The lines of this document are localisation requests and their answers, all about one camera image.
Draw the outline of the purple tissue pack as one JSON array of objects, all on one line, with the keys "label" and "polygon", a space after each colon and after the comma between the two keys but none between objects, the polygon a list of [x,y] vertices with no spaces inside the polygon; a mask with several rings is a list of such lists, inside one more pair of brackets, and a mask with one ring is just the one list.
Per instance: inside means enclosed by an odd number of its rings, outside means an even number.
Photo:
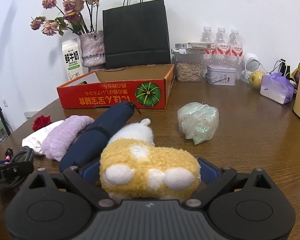
[{"label": "purple tissue pack", "polygon": [[273,73],[262,77],[260,94],[281,105],[289,103],[294,95],[294,86],[281,73]]}]

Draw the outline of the dried pink rose bouquet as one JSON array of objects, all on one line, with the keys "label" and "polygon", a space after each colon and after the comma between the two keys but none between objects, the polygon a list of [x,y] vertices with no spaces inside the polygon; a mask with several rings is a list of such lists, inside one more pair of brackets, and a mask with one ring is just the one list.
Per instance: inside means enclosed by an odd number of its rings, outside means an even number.
[{"label": "dried pink rose bouquet", "polygon": [[58,16],[48,19],[37,16],[32,19],[32,30],[40,30],[46,36],[59,34],[70,30],[81,36],[97,32],[98,11],[101,0],[42,0],[43,9],[57,9]]}]

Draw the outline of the yellow green apple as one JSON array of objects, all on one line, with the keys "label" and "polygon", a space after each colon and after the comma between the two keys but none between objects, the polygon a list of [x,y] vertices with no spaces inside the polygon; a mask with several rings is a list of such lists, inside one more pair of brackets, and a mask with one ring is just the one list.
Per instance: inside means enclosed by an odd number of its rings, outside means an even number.
[{"label": "yellow green apple", "polygon": [[260,90],[261,83],[262,83],[262,77],[265,75],[262,71],[254,71],[249,76],[249,83],[254,89]]}]

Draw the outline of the black paper shopping bag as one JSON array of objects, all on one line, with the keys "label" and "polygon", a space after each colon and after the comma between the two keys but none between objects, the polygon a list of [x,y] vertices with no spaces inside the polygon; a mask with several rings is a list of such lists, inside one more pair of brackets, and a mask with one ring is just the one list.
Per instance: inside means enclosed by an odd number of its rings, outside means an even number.
[{"label": "black paper shopping bag", "polygon": [[106,68],[170,64],[164,0],[128,4],[103,11]]}]

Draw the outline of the small white round device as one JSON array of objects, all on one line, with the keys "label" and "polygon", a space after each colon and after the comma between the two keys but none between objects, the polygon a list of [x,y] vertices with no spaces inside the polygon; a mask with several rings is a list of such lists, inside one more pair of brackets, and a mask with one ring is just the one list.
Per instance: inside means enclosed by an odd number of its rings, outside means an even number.
[{"label": "small white round device", "polygon": [[243,56],[242,66],[243,70],[241,74],[241,80],[248,83],[250,74],[256,71],[260,66],[257,55],[253,53],[246,53]]}]

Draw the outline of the middle water bottle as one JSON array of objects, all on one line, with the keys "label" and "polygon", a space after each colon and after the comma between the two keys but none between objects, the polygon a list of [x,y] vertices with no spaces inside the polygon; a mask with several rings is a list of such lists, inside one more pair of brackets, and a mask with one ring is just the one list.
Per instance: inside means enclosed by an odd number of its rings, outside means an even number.
[{"label": "middle water bottle", "polygon": [[225,28],[218,27],[215,44],[217,64],[226,66],[230,55],[230,43]]}]

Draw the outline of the left water bottle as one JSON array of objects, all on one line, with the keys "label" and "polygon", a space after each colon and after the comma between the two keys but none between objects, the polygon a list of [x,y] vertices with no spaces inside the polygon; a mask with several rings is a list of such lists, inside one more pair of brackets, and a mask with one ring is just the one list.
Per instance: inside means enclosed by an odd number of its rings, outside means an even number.
[{"label": "left water bottle", "polygon": [[213,65],[216,53],[215,37],[212,34],[212,29],[209,26],[204,26],[201,41],[209,43],[204,50],[203,57],[203,76],[207,73],[207,67]]}]

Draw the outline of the right water bottle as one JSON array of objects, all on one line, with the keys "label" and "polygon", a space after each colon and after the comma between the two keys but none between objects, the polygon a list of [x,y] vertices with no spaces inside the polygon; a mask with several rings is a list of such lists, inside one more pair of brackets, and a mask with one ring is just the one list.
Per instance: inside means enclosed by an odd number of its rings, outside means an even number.
[{"label": "right water bottle", "polygon": [[231,66],[236,70],[236,80],[239,80],[242,72],[243,42],[238,30],[231,30],[229,44]]}]

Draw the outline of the water bottle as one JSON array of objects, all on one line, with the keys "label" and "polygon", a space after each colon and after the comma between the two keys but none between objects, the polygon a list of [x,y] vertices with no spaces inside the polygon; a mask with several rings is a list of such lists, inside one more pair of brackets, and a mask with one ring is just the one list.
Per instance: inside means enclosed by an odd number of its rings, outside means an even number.
[{"label": "water bottle", "polygon": [[213,65],[216,53],[215,37],[212,34],[212,29],[209,26],[204,26],[201,41],[209,43],[204,50],[203,57],[203,76],[207,73],[207,67]]},{"label": "water bottle", "polygon": [[231,30],[229,44],[231,66],[236,70],[236,80],[239,80],[242,72],[243,42],[238,30]]},{"label": "water bottle", "polygon": [[226,66],[230,55],[230,43],[225,28],[218,27],[215,44],[217,64]]}]

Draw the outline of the red orange cardboard box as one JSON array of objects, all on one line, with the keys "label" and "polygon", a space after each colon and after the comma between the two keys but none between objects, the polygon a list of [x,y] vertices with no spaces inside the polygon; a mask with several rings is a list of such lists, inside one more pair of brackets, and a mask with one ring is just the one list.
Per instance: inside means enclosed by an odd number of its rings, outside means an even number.
[{"label": "red orange cardboard box", "polygon": [[165,109],[174,81],[174,64],[100,69],[57,87],[64,109],[110,107],[130,101],[141,109]]}]

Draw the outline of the flat white box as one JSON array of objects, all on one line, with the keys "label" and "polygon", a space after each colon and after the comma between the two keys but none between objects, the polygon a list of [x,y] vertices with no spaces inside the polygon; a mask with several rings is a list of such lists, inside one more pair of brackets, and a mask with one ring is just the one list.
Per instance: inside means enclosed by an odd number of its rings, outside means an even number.
[{"label": "flat white box", "polygon": [[175,49],[212,49],[214,43],[212,42],[187,42],[187,43],[176,43]]}]

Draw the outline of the small lavender tin box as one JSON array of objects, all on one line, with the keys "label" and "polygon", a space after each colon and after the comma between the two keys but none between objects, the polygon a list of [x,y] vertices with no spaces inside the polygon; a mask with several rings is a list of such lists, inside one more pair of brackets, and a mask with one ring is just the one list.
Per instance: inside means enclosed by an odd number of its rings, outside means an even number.
[{"label": "small lavender tin box", "polygon": [[236,82],[236,69],[229,66],[207,66],[205,78],[212,85],[234,86]]}]

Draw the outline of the red artificial rose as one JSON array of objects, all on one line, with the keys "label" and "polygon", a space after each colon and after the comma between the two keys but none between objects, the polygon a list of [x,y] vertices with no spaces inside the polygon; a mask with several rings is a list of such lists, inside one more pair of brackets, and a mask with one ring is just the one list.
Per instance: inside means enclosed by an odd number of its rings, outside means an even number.
[{"label": "red artificial rose", "polygon": [[41,115],[34,120],[32,130],[35,132],[49,124],[51,124],[50,116]]}]

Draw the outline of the colourful snack packet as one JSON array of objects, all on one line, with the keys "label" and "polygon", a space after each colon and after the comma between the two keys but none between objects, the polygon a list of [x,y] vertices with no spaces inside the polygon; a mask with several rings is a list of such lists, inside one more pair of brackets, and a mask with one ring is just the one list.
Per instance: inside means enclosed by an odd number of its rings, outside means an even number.
[{"label": "colourful snack packet", "polygon": [[297,68],[292,72],[290,77],[295,82],[295,84],[298,86],[299,85],[299,80],[300,80],[300,62],[298,64]]}]

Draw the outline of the clear seed storage container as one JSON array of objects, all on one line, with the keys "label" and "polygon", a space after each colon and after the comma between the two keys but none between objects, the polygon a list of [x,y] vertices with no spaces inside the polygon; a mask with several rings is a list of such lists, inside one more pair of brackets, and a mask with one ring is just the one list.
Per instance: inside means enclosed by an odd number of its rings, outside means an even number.
[{"label": "clear seed storage container", "polygon": [[204,52],[198,49],[172,49],[178,82],[201,82]]}]

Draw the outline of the iridescent plastic wrap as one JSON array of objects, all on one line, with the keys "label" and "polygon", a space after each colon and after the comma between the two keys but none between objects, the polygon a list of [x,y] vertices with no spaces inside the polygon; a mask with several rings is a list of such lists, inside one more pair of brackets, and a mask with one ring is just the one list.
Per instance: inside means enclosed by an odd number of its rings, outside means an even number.
[{"label": "iridescent plastic wrap", "polygon": [[211,140],[219,125],[219,111],[216,107],[191,102],[177,111],[178,125],[186,139],[195,145]]}]

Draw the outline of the white green milk carton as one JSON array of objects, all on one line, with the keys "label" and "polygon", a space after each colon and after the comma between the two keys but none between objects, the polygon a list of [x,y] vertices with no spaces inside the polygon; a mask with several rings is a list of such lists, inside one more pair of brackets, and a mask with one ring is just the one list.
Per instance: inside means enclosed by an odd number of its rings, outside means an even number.
[{"label": "white green milk carton", "polygon": [[76,38],[62,42],[62,53],[68,80],[83,75],[82,58]]}]

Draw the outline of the purple textured glass vase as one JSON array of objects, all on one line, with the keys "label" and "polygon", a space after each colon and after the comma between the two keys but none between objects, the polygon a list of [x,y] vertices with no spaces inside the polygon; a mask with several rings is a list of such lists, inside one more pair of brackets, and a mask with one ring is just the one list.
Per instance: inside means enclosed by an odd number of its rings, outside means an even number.
[{"label": "purple textured glass vase", "polygon": [[89,71],[106,68],[103,31],[82,34],[80,37],[82,64]]}]

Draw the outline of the white cloth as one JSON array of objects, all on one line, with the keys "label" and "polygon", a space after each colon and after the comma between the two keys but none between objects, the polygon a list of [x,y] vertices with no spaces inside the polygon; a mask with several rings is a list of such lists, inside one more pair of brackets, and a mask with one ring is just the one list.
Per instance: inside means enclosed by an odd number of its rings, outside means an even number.
[{"label": "white cloth", "polygon": [[25,137],[22,140],[21,145],[23,147],[28,146],[29,148],[33,149],[35,155],[39,155],[39,156],[43,155],[43,151],[42,151],[43,141],[46,139],[48,134],[54,128],[56,128],[63,122],[64,120],[59,120],[33,132],[32,134],[30,134],[29,136]]}]

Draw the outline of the purple fluffy towel roll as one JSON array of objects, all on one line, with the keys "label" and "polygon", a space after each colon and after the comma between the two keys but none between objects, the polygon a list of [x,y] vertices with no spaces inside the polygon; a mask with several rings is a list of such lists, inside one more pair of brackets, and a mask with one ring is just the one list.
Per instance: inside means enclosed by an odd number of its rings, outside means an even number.
[{"label": "purple fluffy towel roll", "polygon": [[95,120],[85,115],[72,115],[55,127],[41,144],[43,154],[58,162],[65,156],[70,146]]}]

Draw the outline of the yellow white plush toy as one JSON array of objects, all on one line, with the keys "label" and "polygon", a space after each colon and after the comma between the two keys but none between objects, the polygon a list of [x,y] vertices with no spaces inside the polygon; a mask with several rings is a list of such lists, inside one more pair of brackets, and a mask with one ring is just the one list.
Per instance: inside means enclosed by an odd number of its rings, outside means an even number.
[{"label": "yellow white plush toy", "polygon": [[151,121],[128,124],[101,153],[102,189],[115,202],[124,199],[190,198],[201,182],[200,165],[186,150],[154,143]]}]

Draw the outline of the navy blue zip case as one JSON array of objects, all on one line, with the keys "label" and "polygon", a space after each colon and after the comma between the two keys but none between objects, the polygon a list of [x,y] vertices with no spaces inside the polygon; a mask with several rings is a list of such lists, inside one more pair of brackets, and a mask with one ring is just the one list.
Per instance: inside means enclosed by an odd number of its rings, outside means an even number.
[{"label": "navy blue zip case", "polygon": [[67,150],[59,171],[71,166],[83,167],[100,157],[110,138],[134,115],[135,109],[133,102],[123,101],[102,113]]}]

